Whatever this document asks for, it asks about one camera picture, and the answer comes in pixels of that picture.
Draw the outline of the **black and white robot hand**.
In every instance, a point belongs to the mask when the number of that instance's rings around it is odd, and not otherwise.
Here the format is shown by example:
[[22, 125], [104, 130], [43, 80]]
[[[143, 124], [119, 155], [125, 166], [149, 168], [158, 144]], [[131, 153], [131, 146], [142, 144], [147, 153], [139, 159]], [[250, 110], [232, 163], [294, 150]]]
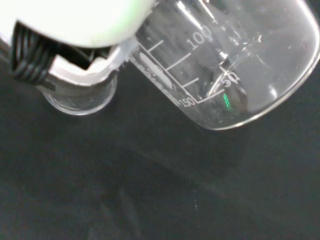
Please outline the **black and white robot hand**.
[[76, 86], [103, 82], [137, 48], [135, 34], [155, 5], [153, 0], [2, 0], [0, 42], [13, 43], [17, 23], [51, 40], [73, 47], [110, 47], [88, 69], [80, 69], [59, 55], [49, 71]]

